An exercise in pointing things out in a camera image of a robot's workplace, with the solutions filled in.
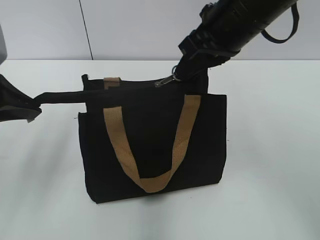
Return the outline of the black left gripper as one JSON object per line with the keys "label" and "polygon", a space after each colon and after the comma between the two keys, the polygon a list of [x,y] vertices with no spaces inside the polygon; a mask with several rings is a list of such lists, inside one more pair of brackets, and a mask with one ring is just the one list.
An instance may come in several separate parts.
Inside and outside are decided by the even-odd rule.
{"label": "black left gripper", "polygon": [[88,94],[76,92],[44,92],[34,99],[14,87],[2,74],[0,75],[0,121],[27,120],[32,122],[42,113],[43,104],[85,103]]}

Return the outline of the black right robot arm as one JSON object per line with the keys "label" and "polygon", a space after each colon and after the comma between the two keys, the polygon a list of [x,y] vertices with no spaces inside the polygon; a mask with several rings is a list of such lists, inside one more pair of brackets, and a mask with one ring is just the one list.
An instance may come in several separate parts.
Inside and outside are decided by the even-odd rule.
{"label": "black right robot arm", "polygon": [[219,0],[206,4],[199,14],[200,25],[178,46],[182,58],[173,76],[187,81],[204,69],[224,64],[259,34],[272,43],[285,43],[286,39],[272,37],[266,28],[288,9],[293,36],[300,20],[295,0]]}

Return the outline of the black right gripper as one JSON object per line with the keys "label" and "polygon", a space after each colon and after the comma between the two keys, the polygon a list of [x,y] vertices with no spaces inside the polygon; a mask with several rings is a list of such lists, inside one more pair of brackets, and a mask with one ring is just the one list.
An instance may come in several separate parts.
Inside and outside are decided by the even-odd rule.
{"label": "black right gripper", "polygon": [[238,54],[238,30],[230,27],[199,27],[178,45],[182,57],[173,70],[177,81],[189,81],[196,74]]}

